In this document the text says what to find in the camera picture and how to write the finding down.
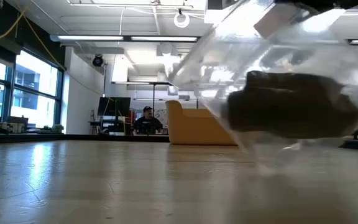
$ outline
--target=clear plastic container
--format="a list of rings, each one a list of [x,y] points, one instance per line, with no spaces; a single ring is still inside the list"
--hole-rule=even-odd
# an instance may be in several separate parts
[[[339,138],[358,128],[358,52],[329,30],[343,12],[241,1],[169,81],[194,90],[257,161],[288,164],[278,161],[294,154],[283,151],[304,149],[304,139]]]

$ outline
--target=cap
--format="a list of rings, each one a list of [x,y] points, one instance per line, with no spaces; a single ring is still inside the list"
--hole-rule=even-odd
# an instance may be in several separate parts
[[[145,108],[143,108],[143,113],[148,111],[148,110],[152,110],[153,108],[149,107],[149,106],[146,106]]]

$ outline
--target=wooden table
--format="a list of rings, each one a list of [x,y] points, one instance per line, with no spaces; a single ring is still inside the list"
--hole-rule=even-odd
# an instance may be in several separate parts
[[[0,223],[358,223],[358,151],[300,155],[264,172],[236,147],[0,145]]]

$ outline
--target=ceiling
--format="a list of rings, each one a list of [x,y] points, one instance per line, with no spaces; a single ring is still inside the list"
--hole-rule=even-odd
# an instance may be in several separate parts
[[[6,0],[16,6],[16,0]],[[186,0],[186,5],[194,6],[197,17],[190,17],[190,23],[186,28],[179,28],[173,23],[173,9],[157,9],[157,23],[151,9],[139,9],[142,12],[131,9],[99,8],[71,6],[68,1],[79,3],[80,0],[30,0],[26,13],[32,21],[45,29],[50,34],[84,34],[84,35],[190,35],[200,36],[211,27],[202,19],[206,0]],[[184,0],[160,0],[161,5],[182,5]],[[17,0],[21,8],[25,8],[28,0]],[[150,0],[81,0],[82,3],[98,4],[150,4]],[[358,11],[349,11],[341,16],[331,27],[341,38],[358,38]],[[188,52],[192,44],[175,44],[178,51],[184,54]],[[132,43],[121,42],[81,42],[81,48],[93,49],[95,52],[101,47],[122,47],[131,59],[136,69],[132,69],[129,75],[157,75],[163,69],[161,63],[151,63],[156,58],[156,43]],[[92,54],[82,54],[85,60],[92,59]],[[104,55],[107,61],[113,60],[114,55]]]

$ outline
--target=man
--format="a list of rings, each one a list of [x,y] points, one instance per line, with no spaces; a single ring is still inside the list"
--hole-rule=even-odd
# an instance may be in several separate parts
[[[161,130],[162,123],[153,117],[153,108],[143,108],[143,117],[135,121],[135,130],[140,134],[155,134],[155,130]]]

